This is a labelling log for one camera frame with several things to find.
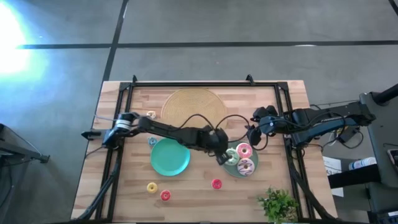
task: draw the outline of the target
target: green plant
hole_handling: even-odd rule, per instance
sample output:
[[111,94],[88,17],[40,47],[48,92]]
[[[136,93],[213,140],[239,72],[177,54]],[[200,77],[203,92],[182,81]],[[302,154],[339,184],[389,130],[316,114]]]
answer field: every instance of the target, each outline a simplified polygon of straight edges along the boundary
[[264,215],[268,216],[270,222],[297,221],[295,211],[298,203],[289,195],[287,190],[274,190],[269,187],[266,194],[268,198],[258,197],[257,201],[264,207]]

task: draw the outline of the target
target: round straw mat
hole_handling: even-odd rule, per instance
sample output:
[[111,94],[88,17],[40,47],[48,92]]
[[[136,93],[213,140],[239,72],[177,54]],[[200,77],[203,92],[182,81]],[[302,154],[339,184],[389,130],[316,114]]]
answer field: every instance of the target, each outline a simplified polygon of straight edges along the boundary
[[[202,114],[215,127],[227,110],[223,101],[205,88],[185,88],[171,94],[162,108],[162,122],[181,126],[191,115]],[[184,127],[203,128],[208,123],[199,116],[191,118]],[[219,128],[225,129],[226,121]]]

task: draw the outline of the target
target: butcher block tabletop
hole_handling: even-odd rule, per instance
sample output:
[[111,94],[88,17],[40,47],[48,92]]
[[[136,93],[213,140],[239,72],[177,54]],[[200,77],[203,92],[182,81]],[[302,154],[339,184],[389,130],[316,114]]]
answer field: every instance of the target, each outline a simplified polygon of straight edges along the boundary
[[[287,83],[293,109],[308,108],[304,82],[292,80]],[[113,118],[119,85],[120,82],[103,83],[96,109],[98,116]],[[139,114],[155,111],[160,117],[167,98],[182,88],[184,87],[134,87],[130,111]],[[240,114],[249,119],[258,107],[274,105],[277,108],[273,87],[208,87],[207,89],[221,98],[227,107],[227,114]],[[126,99],[127,96],[124,96],[121,111],[124,111]],[[245,121],[241,118],[229,118],[225,129],[229,139],[240,138],[246,132],[244,125]],[[95,118],[93,128],[110,129],[112,121]],[[161,139],[159,136],[147,133],[126,138],[113,222],[266,222],[267,217],[256,202],[256,197],[265,197],[265,191],[270,186],[286,189],[292,193],[284,143],[280,134],[269,138],[268,146],[257,152],[258,167],[255,173],[246,178],[229,175],[218,165],[214,157],[195,150],[190,150],[190,163],[181,174],[173,177],[162,176],[156,173],[150,164],[151,147],[147,140],[149,137]],[[87,153],[100,146],[101,140],[90,141]],[[105,158],[106,149],[100,149],[85,159],[72,218],[80,216],[98,193]],[[311,191],[326,210],[337,217],[319,147],[310,146],[305,149],[304,163]],[[215,190],[211,187],[213,179],[222,181],[221,189]],[[150,182],[157,184],[156,194],[147,192],[147,184]],[[172,194],[167,202],[160,199],[160,192],[165,189]],[[304,217],[308,217],[304,194],[299,191]],[[104,217],[108,211],[109,195],[110,189],[104,200]]]

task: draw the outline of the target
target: green plate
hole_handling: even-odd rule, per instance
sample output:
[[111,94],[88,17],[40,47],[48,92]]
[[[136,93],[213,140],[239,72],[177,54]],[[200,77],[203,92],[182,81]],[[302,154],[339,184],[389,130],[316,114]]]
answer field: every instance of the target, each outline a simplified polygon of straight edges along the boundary
[[[246,142],[242,142],[242,141],[239,141],[239,142],[232,142],[232,143],[229,143],[228,144],[228,149],[229,148],[236,148],[236,146],[238,146],[238,144],[241,144],[241,143],[246,143]],[[259,164],[259,157],[258,157],[258,155],[257,155],[257,151],[256,150],[253,150],[253,155],[251,155],[251,157],[249,158],[249,159],[251,159],[252,161],[253,161],[253,163],[254,163],[254,172],[256,171],[256,169],[257,169],[257,165]],[[237,165],[235,165],[235,166],[228,166],[228,165],[223,165],[223,167],[224,167],[224,170],[227,172],[227,173],[229,173],[229,174],[231,174],[232,176],[234,176],[234,177],[239,177],[239,178],[243,178],[243,177],[248,177],[248,176],[245,176],[245,175],[242,175],[242,174],[240,174],[239,173],[239,171],[238,171],[238,166]]]
[[178,175],[187,168],[190,151],[173,139],[162,139],[150,153],[150,164],[161,175]]

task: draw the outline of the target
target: concrete floor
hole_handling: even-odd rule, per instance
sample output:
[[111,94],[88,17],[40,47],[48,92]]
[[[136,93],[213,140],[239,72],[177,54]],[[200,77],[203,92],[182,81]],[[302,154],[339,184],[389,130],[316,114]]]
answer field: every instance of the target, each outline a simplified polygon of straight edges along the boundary
[[[112,42],[122,0],[0,1],[0,123],[50,154],[31,162],[5,223],[68,220],[109,49],[13,50]],[[398,40],[388,0],[130,0],[120,43]],[[305,81],[311,103],[358,99],[398,82],[398,45],[118,49],[110,80]],[[371,156],[369,140],[324,155]],[[358,220],[337,203],[339,216]]]

